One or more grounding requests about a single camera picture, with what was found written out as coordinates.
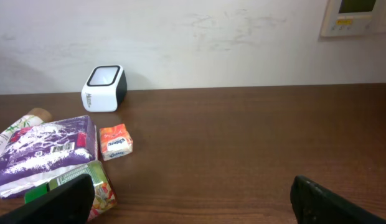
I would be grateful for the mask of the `purple white tissue pack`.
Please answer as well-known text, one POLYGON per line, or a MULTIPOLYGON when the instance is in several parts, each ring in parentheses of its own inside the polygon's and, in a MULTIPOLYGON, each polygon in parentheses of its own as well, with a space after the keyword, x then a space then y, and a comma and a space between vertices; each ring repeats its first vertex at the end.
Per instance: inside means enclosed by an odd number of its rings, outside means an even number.
POLYGON ((88 115, 22 128, 0 155, 0 198, 21 197, 96 159, 97 127, 88 115))

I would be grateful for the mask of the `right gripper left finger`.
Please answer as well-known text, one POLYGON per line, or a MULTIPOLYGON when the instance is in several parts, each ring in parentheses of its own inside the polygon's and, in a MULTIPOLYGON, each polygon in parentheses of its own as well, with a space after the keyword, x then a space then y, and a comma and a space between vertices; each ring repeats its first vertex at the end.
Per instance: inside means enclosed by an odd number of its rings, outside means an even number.
POLYGON ((94 197, 91 176, 82 174, 0 216, 0 224, 84 224, 88 220, 94 197))

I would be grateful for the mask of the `small orange tissue pack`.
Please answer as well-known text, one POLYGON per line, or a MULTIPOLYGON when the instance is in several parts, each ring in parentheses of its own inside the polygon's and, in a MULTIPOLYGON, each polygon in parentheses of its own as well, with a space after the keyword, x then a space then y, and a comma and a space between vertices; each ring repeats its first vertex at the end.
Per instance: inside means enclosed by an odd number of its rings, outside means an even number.
POLYGON ((100 152, 104 161, 109 161, 133 152, 133 140, 125 124, 101 128, 100 152))

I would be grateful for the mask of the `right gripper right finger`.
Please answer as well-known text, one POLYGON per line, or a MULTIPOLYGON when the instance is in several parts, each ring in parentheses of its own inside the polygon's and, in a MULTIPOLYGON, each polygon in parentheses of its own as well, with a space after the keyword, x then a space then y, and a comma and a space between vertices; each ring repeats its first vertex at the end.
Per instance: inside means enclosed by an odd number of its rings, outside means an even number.
POLYGON ((386 224, 385 219, 303 175, 294 178, 290 201, 298 224, 386 224))

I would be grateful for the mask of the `green orange snack packet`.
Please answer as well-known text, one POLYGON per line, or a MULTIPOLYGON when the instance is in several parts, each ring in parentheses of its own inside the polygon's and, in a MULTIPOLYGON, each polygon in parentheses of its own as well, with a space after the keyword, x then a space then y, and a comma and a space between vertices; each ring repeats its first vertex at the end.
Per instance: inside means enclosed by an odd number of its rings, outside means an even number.
POLYGON ((29 191, 26 205, 46 199, 46 223, 86 223, 117 204, 112 184, 100 161, 74 168, 29 191))

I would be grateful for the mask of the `white green tube brown cap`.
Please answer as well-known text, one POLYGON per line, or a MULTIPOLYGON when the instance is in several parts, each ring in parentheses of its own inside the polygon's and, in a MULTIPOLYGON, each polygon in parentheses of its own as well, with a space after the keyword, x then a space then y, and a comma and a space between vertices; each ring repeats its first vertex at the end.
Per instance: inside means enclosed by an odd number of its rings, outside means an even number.
POLYGON ((0 134, 0 155, 4 152, 11 136, 22 128, 29 128, 53 120, 53 116, 47 110, 42 108, 33 108, 26 115, 15 121, 0 134))

